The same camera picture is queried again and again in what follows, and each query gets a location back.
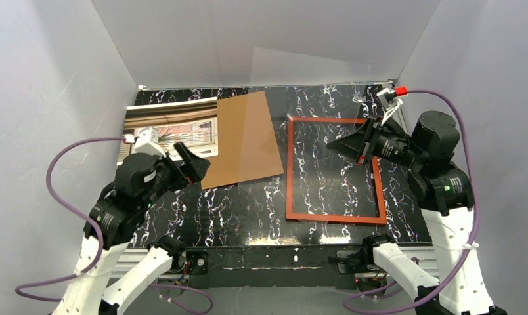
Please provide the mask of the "printed photo of window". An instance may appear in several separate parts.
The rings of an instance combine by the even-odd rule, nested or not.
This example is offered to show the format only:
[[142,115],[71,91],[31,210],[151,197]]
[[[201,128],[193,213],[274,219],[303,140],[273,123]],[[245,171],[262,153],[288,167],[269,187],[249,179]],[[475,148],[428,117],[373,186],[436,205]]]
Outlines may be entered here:
[[182,102],[129,106],[123,134],[144,136],[179,159],[176,142],[202,158],[217,156],[217,97]]

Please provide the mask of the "brown cardboard backing board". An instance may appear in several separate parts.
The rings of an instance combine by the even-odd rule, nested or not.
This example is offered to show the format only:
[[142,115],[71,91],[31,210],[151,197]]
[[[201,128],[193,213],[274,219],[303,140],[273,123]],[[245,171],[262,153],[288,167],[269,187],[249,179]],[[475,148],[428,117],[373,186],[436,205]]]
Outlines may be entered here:
[[263,91],[217,101],[218,154],[201,182],[203,190],[284,172]]

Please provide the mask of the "orange picture frame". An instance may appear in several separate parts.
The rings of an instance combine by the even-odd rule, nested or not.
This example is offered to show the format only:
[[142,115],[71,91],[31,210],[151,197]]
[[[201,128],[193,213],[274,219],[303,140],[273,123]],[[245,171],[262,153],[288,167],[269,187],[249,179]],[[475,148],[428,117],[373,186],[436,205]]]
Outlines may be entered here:
[[366,167],[327,149],[363,119],[288,117],[286,219],[385,226],[380,166]]

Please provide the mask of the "clear acrylic sheet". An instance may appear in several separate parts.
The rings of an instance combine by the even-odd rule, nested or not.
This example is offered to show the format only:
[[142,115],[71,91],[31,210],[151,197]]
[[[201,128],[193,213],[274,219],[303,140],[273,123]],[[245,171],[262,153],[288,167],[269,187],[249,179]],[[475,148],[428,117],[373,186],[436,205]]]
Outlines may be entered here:
[[369,83],[374,81],[369,69],[360,62],[256,47],[248,84],[268,87]]

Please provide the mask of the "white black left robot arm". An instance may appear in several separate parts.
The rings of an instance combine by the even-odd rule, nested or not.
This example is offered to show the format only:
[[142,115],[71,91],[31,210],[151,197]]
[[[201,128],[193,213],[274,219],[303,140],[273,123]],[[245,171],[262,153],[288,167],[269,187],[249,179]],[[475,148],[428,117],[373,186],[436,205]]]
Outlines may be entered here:
[[54,314],[123,314],[130,304],[184,256],[184,244],[162,236],[148,253],[117,282],[109,279],[146,212],[166,193],[197,184],[211,163],[182,142],[173,145],[181,157],[150,142],[124,158],[114,180],[103,188],[83,229],[81,252]]

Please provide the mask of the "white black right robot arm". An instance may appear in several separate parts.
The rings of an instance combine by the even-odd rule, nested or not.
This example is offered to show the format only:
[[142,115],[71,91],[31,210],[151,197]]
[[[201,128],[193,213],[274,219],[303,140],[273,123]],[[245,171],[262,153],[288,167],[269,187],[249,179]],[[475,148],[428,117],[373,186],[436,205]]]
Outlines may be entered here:
[[354,133],[327,148],[356,163],[382,158],[408,169],[408,185],[425,220],[438,276],[431,276],[386,235],[363,239],[358,262],[386,271],[413,299],[417,314],[502,314],[490,298],[470,241],[477,231],[469,176],[452,161],[460,133],[451,115],[424,112],[411,134],[394,119],[368,117]]

